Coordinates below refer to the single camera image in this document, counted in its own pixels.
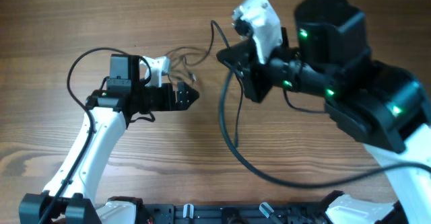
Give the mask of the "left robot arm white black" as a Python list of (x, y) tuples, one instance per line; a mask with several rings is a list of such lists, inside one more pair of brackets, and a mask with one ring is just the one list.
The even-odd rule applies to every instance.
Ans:
[(113, 51), (105, 87), (80, 104), (84, 121), (63, 164), (40, 194), (23, 197), (21, 223), (154, 223), (140, 198), (114, 196), (99, 209), (94, 200), (110, 154), (137, 114), (154, 122), (154, 112), (184, 111), (199, 98), (184, 81), (162, 82), (168, 63)]

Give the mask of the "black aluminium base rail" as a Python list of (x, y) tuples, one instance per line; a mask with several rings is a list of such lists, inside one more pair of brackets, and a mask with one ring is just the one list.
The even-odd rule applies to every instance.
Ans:
[(322, 223), (330, 224), (317, 202), (293, 204), (173, 205), (108, 201), (97, 210), (103, 223), (229, 224), (229, 223)]

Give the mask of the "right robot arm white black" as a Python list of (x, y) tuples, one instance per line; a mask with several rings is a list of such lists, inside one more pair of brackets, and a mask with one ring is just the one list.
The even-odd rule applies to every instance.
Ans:
[(242, 92), (262, 102), (269, 90), (322, 97), (324, 113), (363, 144), (385, 173), (395, 202), (376, 203), (334, 190), (312, 203), (290, 204), (274, 223), (429, 223), (430, 99), (409, 71), (372, 58), (364, 13), (348, 0), (303, 0), (294, 10), (298, 46), (269, 0), (244, 0), (232, 12), (244, 40), (218, 52)]

